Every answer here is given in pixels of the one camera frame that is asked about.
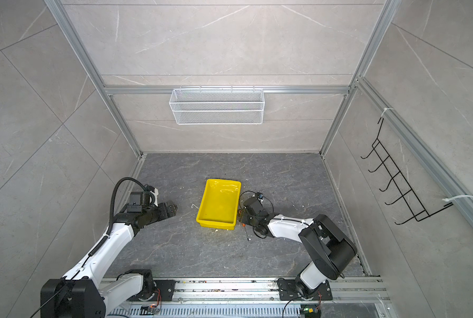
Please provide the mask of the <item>orange handled screwdriver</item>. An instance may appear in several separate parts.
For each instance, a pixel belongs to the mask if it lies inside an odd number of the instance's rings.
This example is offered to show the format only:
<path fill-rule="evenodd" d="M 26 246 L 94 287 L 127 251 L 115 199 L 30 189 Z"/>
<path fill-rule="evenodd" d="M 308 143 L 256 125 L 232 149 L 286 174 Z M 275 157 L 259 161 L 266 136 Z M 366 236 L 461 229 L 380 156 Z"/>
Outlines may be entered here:
<path fill-rule="evenodd" d="M 241 226 L 243 227 L 244 229 L 244 232 L 245 232 L 245 235 L 246 235 L 246 241 L 249 242 L 251 240 L 251 238 L 249 237 L 248 235 L 248 231 L 247 231 L 247 225 L 245 224 L 244 222 L 244 216 L 242 215 L 241 218 L 240 218 L 240 224 Z"/>

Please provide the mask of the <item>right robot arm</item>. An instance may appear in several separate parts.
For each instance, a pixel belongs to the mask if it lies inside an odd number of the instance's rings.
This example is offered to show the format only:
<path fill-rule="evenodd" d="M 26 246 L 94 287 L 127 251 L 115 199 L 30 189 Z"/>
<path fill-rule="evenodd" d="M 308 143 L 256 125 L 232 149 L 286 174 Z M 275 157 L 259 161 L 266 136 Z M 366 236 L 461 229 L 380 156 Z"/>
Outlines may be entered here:
<path fill-rule="evenodd" d="M 319 296 L 321 287 L 329 280 L 343 277 L 344 269 L 357 255 L 355 244 L 327 216 L 320 214 L 310 219 L 296 219 L 269 212 L 263 206 L 264 196 L 255 194 L 243 202 L 239 219 L 252 227 L 260 239 L 280 238 L 300 242 L 311 262 L 294 280 L 278 279 L 280 291 L 287 300 L 304 300 Z"/>

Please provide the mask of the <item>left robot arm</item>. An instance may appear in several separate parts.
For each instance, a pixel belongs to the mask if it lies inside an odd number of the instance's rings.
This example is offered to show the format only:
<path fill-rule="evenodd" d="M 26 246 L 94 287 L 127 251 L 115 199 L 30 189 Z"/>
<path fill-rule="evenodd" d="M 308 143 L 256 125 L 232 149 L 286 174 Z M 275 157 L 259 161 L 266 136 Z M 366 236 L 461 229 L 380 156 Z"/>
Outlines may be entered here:
<path fill-rule="evenodd" d="M 101 281 L 123 248 L 146 225 L 176 215 L 177 206 L 171 201 L 143 207 L 141 212 L 121 210 L 114 218 L 108 234 L 62 278 L 50 279 L 41 288 L 41 317 L 106 317 L 127 300 L 152 301 L 160 307 L 163 299 L 171 297 L 172 283 L 166 291 L 153 280 L 147 269 L 128 270 L 116 281 L 102 286 Z"/>

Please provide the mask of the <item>yellow plastic bin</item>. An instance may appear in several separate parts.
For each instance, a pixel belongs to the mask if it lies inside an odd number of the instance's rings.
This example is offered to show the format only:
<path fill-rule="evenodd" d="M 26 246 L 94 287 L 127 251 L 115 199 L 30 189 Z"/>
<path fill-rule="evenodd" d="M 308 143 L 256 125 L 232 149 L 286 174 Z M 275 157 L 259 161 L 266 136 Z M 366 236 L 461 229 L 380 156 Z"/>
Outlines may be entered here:
<path fill-rule="evenodd" d="M 241 186 L 239 181 L 208 179 L 196 217 L 199 225 L 211 229 L 234 230 Z"/>

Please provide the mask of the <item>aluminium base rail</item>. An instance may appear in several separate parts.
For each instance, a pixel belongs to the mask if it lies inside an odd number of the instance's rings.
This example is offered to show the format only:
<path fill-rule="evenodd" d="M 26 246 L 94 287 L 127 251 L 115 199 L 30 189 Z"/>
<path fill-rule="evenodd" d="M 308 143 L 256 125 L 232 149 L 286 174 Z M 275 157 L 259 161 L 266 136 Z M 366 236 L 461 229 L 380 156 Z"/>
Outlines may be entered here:
<path fill-rule="evenodd" d="M 129 300 L 109 317 L 396 317 L 378 277 L 350 277 L 321 284 L 312 298 L 293 291 L 294 279 L 157 278 L 160 295 Z"/>

